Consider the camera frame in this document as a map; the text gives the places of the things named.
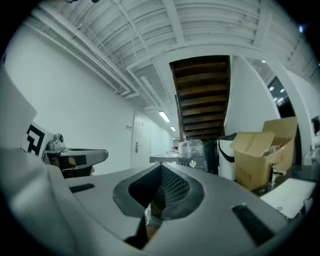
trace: white wall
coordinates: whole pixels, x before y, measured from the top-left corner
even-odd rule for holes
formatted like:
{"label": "white wall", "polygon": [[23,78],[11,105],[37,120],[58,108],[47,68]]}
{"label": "white wall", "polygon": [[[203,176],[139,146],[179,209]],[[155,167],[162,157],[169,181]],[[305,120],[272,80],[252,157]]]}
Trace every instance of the white wall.
{"label": "white wall", "polygon": [[172,135],[151,122],[151,156],[166,154],[173,146]]}
{"label": "white wall", "polygon": [[[320,116],[320,93],[317,91],[314,85],[301,78],[300,76],[292,73],[291,71],[286,71],[291,81],[294,83],[296,89],[298,90],[302,100],[305,102],[306,109],[309,113],[310,120],[316,116]],[[312,142],[320,142],[320,136],[315,136],[312,133]]]}
{"label": "white wall", "polygon": [[246,59],[235,56],[231,66],[225,134],[260,132],[265,121],[279,118],[277,106],[259,74]]}
{"label": "white wall", "polygon": [[[96,174],[131,167],[131,143],[138,106],[114,90],[85,65],[28,27],[16,32],[5,67],[13,83],[37,110],[34,122],[61,133],[67,147],[106,149],[108,159],[95,166]],[[152,154],[171,149],[162,128],[153,123]]]}

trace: white ceiling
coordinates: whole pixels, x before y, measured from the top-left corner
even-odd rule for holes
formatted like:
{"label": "white ceiling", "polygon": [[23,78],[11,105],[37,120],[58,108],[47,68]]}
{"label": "white ceiling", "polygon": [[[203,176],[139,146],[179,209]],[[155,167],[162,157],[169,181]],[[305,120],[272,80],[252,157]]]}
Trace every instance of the white ceiling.
{"label": "white ceiling", "polygon": [[[260,0],[118,2],[133,21],[140,38],[113,0],[100,0],[98,3],[79,0],[72,4],[58,2],[52,5],[78,27],[139,89],[141,95],[131,100],[138,101],[143,108],[147,107],[149,110],[155,110],[156,102],[165,110],[171,120],[171,123],[165,125],[168,129],[173,125],[177,130],[173,133],[174,137],[179,137],[179,125],[175,98],[169,93],[173,88],[168,88],[172,85],[162,82],[152,58],[143,61],[132,71],[143,86],[145,84],[140,77],[145,76],[158,97],[148,88],[145,88],[146,93],[126,71],[127,66],[165,47],[182,41],[187,43],[208,39],[222,43],[236,42],[274,53],[287,69],[310,82],[320,80],[319,62],[299,32],[299,25],[274,1],[264,1],[262,4]],[[270,76],[270,70],[262,69],[258,73],[265,79],[268,79],[268,74]]]}

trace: white paper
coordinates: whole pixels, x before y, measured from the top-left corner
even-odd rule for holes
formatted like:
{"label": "white paper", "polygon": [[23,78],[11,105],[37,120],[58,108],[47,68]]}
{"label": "white paper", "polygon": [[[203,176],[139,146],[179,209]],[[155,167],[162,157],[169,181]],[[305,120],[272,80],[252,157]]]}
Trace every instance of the white paper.
{"label": "white paper", "polygon": [[293,219],[304,206],[316,183],[289,178],[274,190],[260,197],[261,200]]}

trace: door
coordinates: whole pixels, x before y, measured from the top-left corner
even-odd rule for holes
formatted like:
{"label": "door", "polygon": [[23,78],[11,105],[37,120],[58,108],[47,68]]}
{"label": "door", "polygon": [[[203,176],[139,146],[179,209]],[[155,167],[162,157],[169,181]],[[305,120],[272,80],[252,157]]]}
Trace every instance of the door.
{"label": "door", "polygon": [[151,156],[150,121],[136,114],[134,140],[134,167],[147,165]]}

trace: black vent slot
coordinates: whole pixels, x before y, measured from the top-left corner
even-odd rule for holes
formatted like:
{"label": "black vent slot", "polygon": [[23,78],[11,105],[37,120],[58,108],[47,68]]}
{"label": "black vent slot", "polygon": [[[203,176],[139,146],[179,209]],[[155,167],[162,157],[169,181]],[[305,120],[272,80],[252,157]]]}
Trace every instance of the black vent slot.
{"label": "black vent slot", "polygon": [[237,205],[232,208],[232,211],[257,246],[262,245],[274,236],[270,229],[246,205]]}
{"label": "black vent slot", "polygon": [[83,185],[79,185],[79,186],[71,186],[71,187],[69,187],[69,189],[71,190],[72,193],[77,193],[80,191],[92,189],[94,187],[95,187],[95,185],[93,185],[92,183],[87,183],[87,184],[83,184]]}

